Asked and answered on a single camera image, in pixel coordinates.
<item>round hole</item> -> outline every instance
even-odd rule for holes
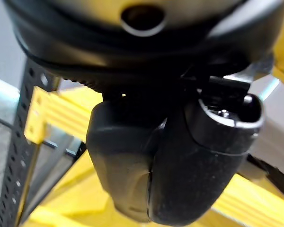
[[[34,77],[34,76],[35,76],[35,72],[33,71],[32,68],[30,68],[30,69],[28,70],[28,73],[29,73],[29,75],[30,75],[31,77]]]
[[[37,98],[37,103],[38,103],[39,105],[41,104],[41,98],[40,98],[40,97]]]
[[[121,14],[121,24],[128,33],[148,37],[164,28],[165,14],[162,9],[152,5],[137,5],[126,8]]]
[[[25,103],[21,103],[21,106],[24,110],[27,110],[27,105]]]

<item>perforated metal upright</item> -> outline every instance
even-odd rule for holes
[[[20,90],[6,168],[0,196],[0,227],[14,227],[19,224],[29,183],[35,168],[39,145],[28,142],[24,128],[30,107],[34,86],[45,91],[56,90],[59,79],[51,77],[44,69],[31,60],[27,60]]]

